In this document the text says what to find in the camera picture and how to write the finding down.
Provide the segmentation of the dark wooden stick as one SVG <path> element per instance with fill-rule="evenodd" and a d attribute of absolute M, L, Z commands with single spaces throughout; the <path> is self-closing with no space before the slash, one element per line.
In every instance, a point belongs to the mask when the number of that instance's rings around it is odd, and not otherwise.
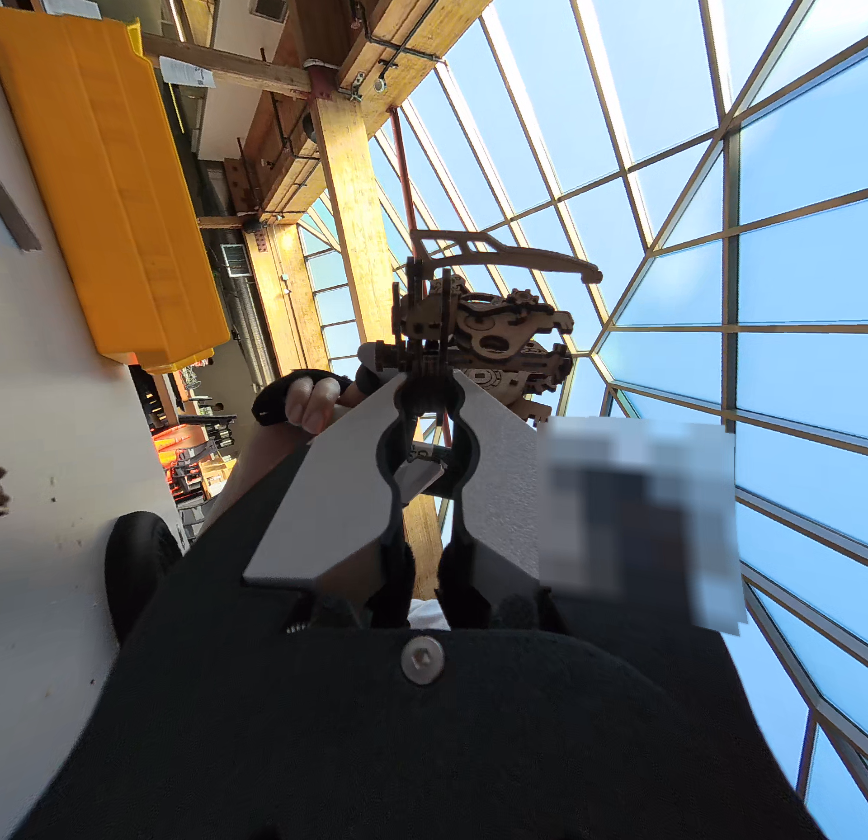
<path fill-rule="evenodd" d="M 14 199 L 1 183 L 1 218 L 11 239 L 18 249 L 30 252 L 39 251 L 42 245 L 35 232 L 31 229 L 28 221 L 21 214 Z"/>

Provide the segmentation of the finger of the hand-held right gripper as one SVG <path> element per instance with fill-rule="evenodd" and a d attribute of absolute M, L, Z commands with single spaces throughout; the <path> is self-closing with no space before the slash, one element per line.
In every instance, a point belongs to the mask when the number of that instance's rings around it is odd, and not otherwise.
<path fill-rule="evenodd" d="M 437 481 L 446 471 L 436 460 L 411 460 L 403 462 L 395 472 L 395 482 L 401 504 L 409 505 L 426 488 Z"/>

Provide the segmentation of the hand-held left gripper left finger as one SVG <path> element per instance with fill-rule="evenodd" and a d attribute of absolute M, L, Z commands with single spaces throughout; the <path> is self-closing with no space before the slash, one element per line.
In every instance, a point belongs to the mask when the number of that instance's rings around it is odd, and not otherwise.
<path fill-rule="evenodd" d="M 311 593 L 401 591 L 414 583 L 394 473 L 406 455 L 396 393 L 385 383 L 317 436 L 244 572 L 250 585 Z"/>

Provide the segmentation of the small yellow plastic bin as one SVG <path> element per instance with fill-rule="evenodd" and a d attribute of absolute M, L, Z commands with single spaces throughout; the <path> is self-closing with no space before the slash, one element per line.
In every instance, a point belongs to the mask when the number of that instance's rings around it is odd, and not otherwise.
<path fill-rule="evenodd" d="M 138 365 L 148 374 L 167 375 L 180 371 L 185 367 L 199 366 L 203 362 L 208 363 L 214 354 L 213 348 L 208 348 L 188 357 L 182 357 L 175 361 L 169 361 L 162 353 L 142 353 L 136 355 Z"/>

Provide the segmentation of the silver ventilation duct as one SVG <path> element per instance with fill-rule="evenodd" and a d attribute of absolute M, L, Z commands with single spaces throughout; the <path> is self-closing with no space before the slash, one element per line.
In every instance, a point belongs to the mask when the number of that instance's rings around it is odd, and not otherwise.
<path fill-rule="evenodd" d="M 256 390 L 277 379 L 277 367 L 266 337 L 259 295 L 246 248 L 220 244 L 219 279 L 233 338 L 239 342 Z"/>

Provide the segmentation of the large yellow plastic bin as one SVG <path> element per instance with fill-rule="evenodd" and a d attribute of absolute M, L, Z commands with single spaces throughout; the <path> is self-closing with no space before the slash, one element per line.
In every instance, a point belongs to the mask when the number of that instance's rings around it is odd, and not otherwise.
<path fill-rule="evenodd" d="M 5 95 L 96 351 L 119 363 L 230 337 L 137 33 L 1 9 Z"/>

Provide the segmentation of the white paper label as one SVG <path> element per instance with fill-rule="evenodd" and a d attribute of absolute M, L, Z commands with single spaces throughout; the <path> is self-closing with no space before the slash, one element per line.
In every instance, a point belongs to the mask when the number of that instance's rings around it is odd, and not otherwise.
<path fill-rule="evenodd" d="M 162 78 L 168 84 L 195 88 L 216 87 L 213 73 L 206 68 L 165 55 L 158 58 L 158 63 Z"/>

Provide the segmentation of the person's right hand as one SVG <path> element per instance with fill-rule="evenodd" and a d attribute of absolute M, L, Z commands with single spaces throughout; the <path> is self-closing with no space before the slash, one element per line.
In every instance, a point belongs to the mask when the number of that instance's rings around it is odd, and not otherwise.
<path fill-rule="evenodd" d="M 198 539 L 202 539 L 226 510 L 296 449 L 309 444 L 316 434 L 359 405 L 364 398 L 364 393 L 355 383 L 345 392 L 340 392 L 339 382 L 331 378 L 318 382 L 310 378 L 295 381 L 285 398 L 285 422 L 255 428 L 209 510 Z"/>

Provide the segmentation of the black mesh pad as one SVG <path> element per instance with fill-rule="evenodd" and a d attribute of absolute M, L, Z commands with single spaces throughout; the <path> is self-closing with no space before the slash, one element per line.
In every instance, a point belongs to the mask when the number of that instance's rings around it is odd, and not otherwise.
<path fill-rule="evenodd" d="M 121 646 L 182 553 L 166 522 L 137 511 L 119 517 L 104 556 L 104 585 L 114 634 Z"/>

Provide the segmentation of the wooden mechanical model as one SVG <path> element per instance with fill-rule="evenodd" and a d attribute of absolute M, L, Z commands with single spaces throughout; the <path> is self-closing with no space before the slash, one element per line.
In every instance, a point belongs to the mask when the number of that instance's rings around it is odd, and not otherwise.
<path fill-rule="evenodd" d="M 573 332 L 567 311 L 543 303 L 529 290 L 506 296 L 473 292 L 465 279 L 431 257 L 426 243 L 452 242 L 462 266 L 489 263 L 507 267 L 577 274 L 584 284 L 599 284 L 602 271 L 585 260 L 551 250 L 509 246 L 481 231 L 410 231 L 414 254 L 406 262 L 406 292 L 393 288 L 393 343 L 359 347 L 355 383 L 366 395 L 397 372 L 440 377 L 458 370 L 495 400 L 534 427 L 547 422 L 551 408 L 528 395 L 555 392 L 566 381 L 574 359 L 564 344 L 546 350 L 537 334 Z"/>

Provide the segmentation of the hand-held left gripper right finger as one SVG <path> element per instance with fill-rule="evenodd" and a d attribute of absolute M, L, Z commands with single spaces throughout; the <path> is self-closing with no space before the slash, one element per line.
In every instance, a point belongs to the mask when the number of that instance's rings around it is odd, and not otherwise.
<path fill-rule="evenodd" d="M 537 433 L 460 371 L 453 452 L 458 482 L 447 547 L 462 584 L 491 607 L 539 586 Z"/>

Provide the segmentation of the wooden support post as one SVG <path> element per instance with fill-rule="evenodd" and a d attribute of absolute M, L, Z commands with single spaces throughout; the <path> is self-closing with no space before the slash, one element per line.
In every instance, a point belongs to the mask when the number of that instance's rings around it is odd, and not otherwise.
<path fill-rule="evenodd" d="M 361 106 L 335 92 L 310 112 L 360 340 L 394 343 L 394 272 Z"/>

